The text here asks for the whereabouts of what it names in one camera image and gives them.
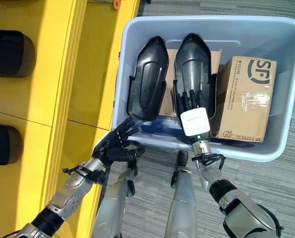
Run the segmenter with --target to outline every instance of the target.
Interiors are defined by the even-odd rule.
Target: robotic hand
[[[80,206],[83,197],[90,191],[94,183],[103,184],[106,173],[103,168],[114,161],[128,162],[130,171],[137,173],[136,158],[145,147],[138,142],[129,141],[128,137],[138,131],[135,123],[126,119],[114,131],[107,133],[95,146],[91,159],[72,169],[63,169],[69,177],[58,190],[47,206],[37,215],[32,223],[26,224],[17,232],[15,238],[50,238]],[[127,149],[129,145],[136,149]]]
[[[244,192],[237,189],[223,177],[221,169],[225,156],[211,152],[209,120],[205,108],[202,109],[202,92],[195,99],[194,90],[190,98],[183,92],[176,96],[177,114],[185,135],[192,143],[200,173],[202,187],[209,191],[225,215],[223,227],[231,238],[276,238],[283,229],[277,218],[268,209],[257,205]]]

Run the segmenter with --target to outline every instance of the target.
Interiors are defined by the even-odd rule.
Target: wire
[[[261,207],[262,210],[264,210],[266,213],[268,213],[268,215],[271,217],[271,219],[273,220],[273,222],[276,225],[276,235],[277,237],[281,237],[281,230],[284,230],[284,228],[282,226],[280,226],[280,223],[277,219],[277,217],[267,208],[265,208],[264,206],[257,204],[259,207]]]
[[[215,163],[215,162],[217,162],[217,161],[220,160],[221,163],[219,164],[219,170],[221,170],[222,167],[223,167],[223,165],[224,165],[225,159],[226,159],[226,157],[224,155],[221,155],[221,154],[214,155],[214,156],[211,156],[209,158],[204,158],[203,157],[202,158],[202,164],[204,166],[208,166],[208,165],[211,165],[211,164],[213,164],[213,163]]]
[[[15,232],[12,232],[12,233],[10,233],[10,234],[7,234],[6,236],[3,236],[2,238],[7,238],[7,237],[10,237],[11,235],[15,235],[15,234],[17,234],[19,231],[20,231],[20,230],[15,231]]]

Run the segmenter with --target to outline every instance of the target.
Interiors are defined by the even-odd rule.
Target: cardboard box
[[[214,137],[263,141],[276,67],[273,60],[234,56],[218,72]]]
[[[176,118],[176,109],[174,101],[174,92],[173,92],[173,80],[175,79],[175,57],[178,50],[176,49],[167,49],[169,63],[166,73],[166,90],[164,93],[161,109],[159,111],[159,116],[172,117]],[[220,51],[211,51],[211,68],[212,74],[218,72],[219,62],[221,61],[221,50]]]

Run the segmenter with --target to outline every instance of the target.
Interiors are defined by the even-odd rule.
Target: yellow cabinet
[[[122,31],[137,15],[138,0],[122,0],[118,11],[88,4],[82,26],[68,119],[109,129]]]
[[[110,129],[121,34],[138,6],[0,0],[0,29],[27,35],[37,55],[30,76],[0,78],[0,123],[24,142],[22,157],[0,166],[0,237],[31,222],[64,184],[61,168],[87,161]],[[94,185],[55,236],[87,237],[99,194]]]
[[[0,237],[31,222],[41,206],[51,127],[0,113],[0,124],[12,125],[23,140],[16,163],[0,166]]]

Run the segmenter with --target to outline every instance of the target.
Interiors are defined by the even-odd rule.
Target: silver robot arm
[[[87,178],[88,174],[85,171],[98,171],[100,175],[103,175],[101,169],[103,169],[103,163],[97,158],[91,158],[87,163],[81,163],[76,167],[69,175],[64,187],[55,193],[33,222],[26,224],[15,238],[52,237],[63,222],[79,208],[83,197],[90,191],[93,181]]]
[[[123,172],[104,195],[91,228],[91,238],[120,238],[126,197],[135,194],[135,169]]]
[[[132,128],[134,125],[131,119],[126,119],[100,140],[87,163],[81,163],[70,170],[63,169],[64,173],[69,174],[65,185],[55,193],[37,217],[16,234],[15,238],[51,238],[63,222],[79,208],[92,185],[105,182],[106,174],[102,170],[104,167],[114,161],[129,164],[136,161],[136,157],[141,155],[145,148],[137,142],[127,140],[138,131],[137,128]],[[138,148],[126,149],[125,147],[130,144],[137,145]]]
[[[202,187],[218,203],[225,215],[223,227],[231,238],[277,238],[281,230],[277,218],[237,189],[221,173],[223,155],[211,153],[208,141],[193,143]]]

